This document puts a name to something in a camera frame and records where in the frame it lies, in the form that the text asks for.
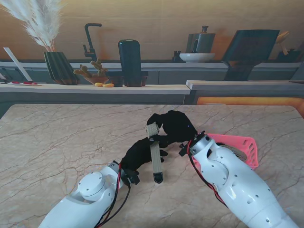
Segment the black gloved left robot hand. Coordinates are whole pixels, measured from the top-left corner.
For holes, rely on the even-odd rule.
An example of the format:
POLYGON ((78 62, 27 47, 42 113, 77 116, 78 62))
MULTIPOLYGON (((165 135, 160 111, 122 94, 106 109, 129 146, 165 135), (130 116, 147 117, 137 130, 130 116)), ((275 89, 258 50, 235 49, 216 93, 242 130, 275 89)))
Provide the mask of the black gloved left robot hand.
POLYGON ((168 139, 166 136, 155 135, 151 138, 144 138, 137 141, 122 158, 120 164, 123 170, 137 171, 143 164, 152 161, 150 146, 158 142, 160 148, 168 146, 168 139))

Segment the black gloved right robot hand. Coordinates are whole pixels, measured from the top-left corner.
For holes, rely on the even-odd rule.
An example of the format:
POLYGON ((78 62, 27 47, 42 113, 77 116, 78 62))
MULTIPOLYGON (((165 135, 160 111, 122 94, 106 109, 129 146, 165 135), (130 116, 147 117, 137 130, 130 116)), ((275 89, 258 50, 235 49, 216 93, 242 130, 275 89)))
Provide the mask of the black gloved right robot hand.
POLYGON ((147 121, 147 125, 156 123, 163 128, 166 135, 154 135, 151 141, 157 141, 161 148, 172 143, 181 143, 194 139, 198 132, 189 118, 180 111, 170 110, 165 114, 153 114, 147 121))

